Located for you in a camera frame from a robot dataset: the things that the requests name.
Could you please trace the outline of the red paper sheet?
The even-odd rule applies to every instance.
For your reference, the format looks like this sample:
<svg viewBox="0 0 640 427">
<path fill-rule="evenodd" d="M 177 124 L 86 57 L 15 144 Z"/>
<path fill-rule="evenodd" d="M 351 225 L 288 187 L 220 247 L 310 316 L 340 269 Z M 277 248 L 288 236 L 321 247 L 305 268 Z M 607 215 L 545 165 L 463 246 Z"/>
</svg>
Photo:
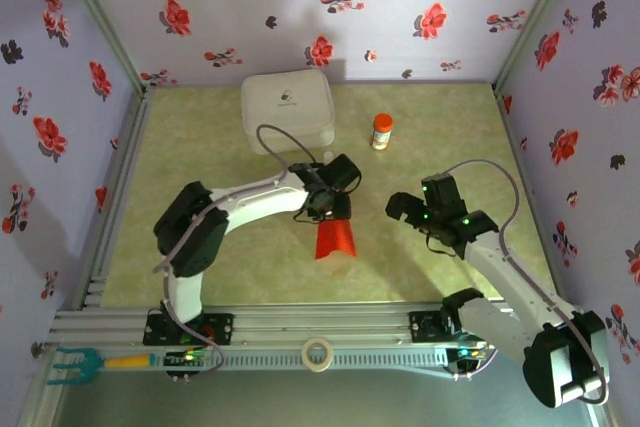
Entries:
<svg viewBox="0 0 640 427">
<path fill-rule="evenodd" d="M 323 259 L 334 252 L 357 256 L 351 223 L 348 219 L 325 220 L 317 226 L 315 259 Z"/>
</svg>

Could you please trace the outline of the orange cap pill bottle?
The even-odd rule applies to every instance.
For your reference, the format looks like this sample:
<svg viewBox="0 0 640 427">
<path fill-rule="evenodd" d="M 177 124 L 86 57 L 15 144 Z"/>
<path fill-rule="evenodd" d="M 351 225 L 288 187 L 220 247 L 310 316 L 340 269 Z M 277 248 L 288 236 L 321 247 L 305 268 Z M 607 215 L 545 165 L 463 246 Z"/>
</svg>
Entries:
<svg viewBox="0 0 640 427">
<path fill-rule="evenodd" d="M 371 147 L 375 150 L 384 150 L 390 140 L 393 129 L 393 118 L 387 113 L 379 113 L 373 119 Z"/>
</svg>

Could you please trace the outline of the white zip case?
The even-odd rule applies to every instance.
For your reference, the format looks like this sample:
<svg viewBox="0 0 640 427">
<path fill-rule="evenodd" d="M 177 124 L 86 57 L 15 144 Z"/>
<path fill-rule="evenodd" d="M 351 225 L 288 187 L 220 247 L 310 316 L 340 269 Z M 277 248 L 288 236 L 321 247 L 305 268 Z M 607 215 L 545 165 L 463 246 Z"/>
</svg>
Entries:
<svg viewBox="0 0 640 427">
<path fill-rule="evenodd" d="M 335 110 L 326 76 L 319 70 L 255 75 L 240 88 L 241 115 L 250 149 L 265 155 L 292 151 L 295 142 L 262 124 L 278 127 L 306 148 L 326 147 L 335 137 Z"/>
</svg>

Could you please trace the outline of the white tape roll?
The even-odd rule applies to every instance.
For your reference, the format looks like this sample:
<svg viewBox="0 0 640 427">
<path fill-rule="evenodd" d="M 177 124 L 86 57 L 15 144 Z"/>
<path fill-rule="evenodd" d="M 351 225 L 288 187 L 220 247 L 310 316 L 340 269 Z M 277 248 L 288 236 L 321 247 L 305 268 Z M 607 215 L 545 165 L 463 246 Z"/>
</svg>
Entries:
<svg viewBox="0 0 640 427">
<path fill-rule="evenodd" d="M 311 358 L 311 351 L 313 348 L 322 348 L 326 355 L 322 361 L 314 361 Z M 311 337 L 303 344 L 300 352 L 303 365 L 313 373 L 321 373 L 326 371 L 333 363 L 334 351 L 331 344 L 322 337 Z"/>
</svg>

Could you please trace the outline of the aluminium side rail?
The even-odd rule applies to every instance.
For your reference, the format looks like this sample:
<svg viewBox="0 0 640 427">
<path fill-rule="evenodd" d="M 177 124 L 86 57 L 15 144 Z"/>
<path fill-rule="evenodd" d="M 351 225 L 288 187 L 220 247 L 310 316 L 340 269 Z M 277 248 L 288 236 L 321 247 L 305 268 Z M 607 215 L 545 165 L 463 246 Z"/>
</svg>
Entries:
<svg viewBox="0 0 640 427">
<path fill-rule="evenodd" d="M 118 134 L 119 146 L 114 151 L 104 182 L 104 203 L 92 220 L 83 269 L 74 293 L 73 310 L 99 308 L 124 215 L 127 195 L 139 147 L 144 135 L 154 90 L 144 88 L 134 96 Z"/>
<path fill-rule="evenodd" d="M 514 162 L 518 171 L 518 176 L 520 178 L 520 182 L 522 185 L 522 192 L 526 199 L 526 204 L 529 208 L 532 221 L 536 228 L 536 233 L 539 238 L 541 249 L 544 254 L 545 261 L 547 263 L 547 267 L 550 273 L 551 280 L 553 282 L 553 286 L 561 297 L 565 297 L 566 289 L 565 289 L 565 286 L 563 285 L 562 277 L 560 276 L 560 271 L 557 270 L 558 265 L 556 263 L 556 259 L 552 256 L 552 252 L 549 249 L 549 245 L 546 243 L 548 232 L 546 231 L 544 225 L 540 222 L 540 219 L 539 219 L 538 205 L 534 196 L 530 179 L 528 178 L 526 169 L 524 167 L 524 159 L 522 157 L 522 151 L 516 145 L 516 137 L 513 134 L 512 129 L 507 120 L 507 114 L 506 114 L 506 111 L 504 110 L 503 95 L 501 91 L 497 88 L 495 83 L 491 83 L 490 87 L 491 87 L 492 94 L 495 97 L 496 104 L 498 106 L 499 114 L 506 132 L 506 136 L 507 136 L 507 139 L 512 151 L 512 155 L 514 157 Z"/>
</svg>

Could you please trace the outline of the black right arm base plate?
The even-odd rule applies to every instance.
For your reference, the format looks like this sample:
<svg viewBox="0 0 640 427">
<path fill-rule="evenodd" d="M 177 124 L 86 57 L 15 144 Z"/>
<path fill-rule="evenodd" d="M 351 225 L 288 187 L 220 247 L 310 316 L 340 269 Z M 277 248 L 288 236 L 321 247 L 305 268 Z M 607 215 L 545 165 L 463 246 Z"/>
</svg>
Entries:
<svg viewBox="0 0 640 427">
<path fill-rule="evenodd" d="M 408 313 L 408 319 L 413 343 L 446 342 L 450 339 L 439 311 L 412 311 Z"/>
</svg>

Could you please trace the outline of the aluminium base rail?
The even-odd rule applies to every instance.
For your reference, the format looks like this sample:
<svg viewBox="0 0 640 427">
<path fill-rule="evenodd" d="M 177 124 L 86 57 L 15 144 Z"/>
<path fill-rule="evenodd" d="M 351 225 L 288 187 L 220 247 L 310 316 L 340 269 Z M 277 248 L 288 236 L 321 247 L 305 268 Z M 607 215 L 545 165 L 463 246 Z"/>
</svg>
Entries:
<svg viewBox="0 0 640 427">
<path fill-rule="evenodd" d="M 439 311 L 450 335 L 446 342 L 413 343 L 408 313 Z M 145 346 L 143 331 L 150 310 L 84 309 L 61 311 L 46 338 L 49 345 L 99 349 L 147 347 L 180 349 L 195 346 Z M 229 345 L 236 350 L 296 349 L 311 337 L 325 338 L 338 349 L 399 349 L 432 346 L 480 347 L 497 344 L 521 352 L 547 326 L 564 327 L 549 307 L 528 321 L 495 299 L 474 299 L 459 314 L 445 314 L 437 303 L 286 304 L 209 307 L 204 313 L 234 316 Z"/>
</svg>

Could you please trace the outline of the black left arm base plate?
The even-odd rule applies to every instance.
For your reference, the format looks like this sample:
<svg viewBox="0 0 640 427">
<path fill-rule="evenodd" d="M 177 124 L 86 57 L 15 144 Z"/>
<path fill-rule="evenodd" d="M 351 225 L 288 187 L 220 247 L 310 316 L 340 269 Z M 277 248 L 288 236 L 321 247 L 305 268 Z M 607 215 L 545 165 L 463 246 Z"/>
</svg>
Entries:
<svg viewBox="0 0 640 427">
<path fill-rule="evenodd" d="M 231 342 L 234 330 L 232 314 L 203 313 L 186 325 L 203 337 L 218 345 L 226 346 Z M 147 315 L 142 343 L 145 346 L 198 346 L 204 342 L 185 332 L 168 313 L 154 311 Z"/>
</svg>

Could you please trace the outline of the aluminium corner post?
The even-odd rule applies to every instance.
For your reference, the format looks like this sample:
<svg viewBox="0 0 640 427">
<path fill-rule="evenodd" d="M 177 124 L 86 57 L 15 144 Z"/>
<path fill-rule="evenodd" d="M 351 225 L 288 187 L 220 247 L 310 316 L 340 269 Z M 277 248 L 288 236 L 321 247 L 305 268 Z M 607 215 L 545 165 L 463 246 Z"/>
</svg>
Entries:
<svg viewBox="0 0 640 427">
<path fill-rule="evenodd" d="M 554 1 L 555 0 L 536 0 L 534 2 L 521 33 L 517 37 L 517 40 L 509 51 L 509 54 L 507 55 L 496 79 L 492 83 L 492 92 L 496 96 L 501 94 L 501 88 L 506 84 L 506 81 L 519 62 L 519 58 L 525 50 L 529 39 L 535 33 L 538 25 L 544 21 L 549 5 Z"/>
<path fill-rule="evenodd" d="M 108 44 L 112 54 L 118 61 L 120 68 L 126 74 L 129 83 L 139 98 L 143 98 L 147 88 L 143 86 L 135 71 L 133 62 L 124 46 L 119 39 L 113 23 L 109 19 L 106 10 L 103 8 L 100 0 L 82 0 L 86 9 L 95 21 L 104 40 Z"/>
</svg>

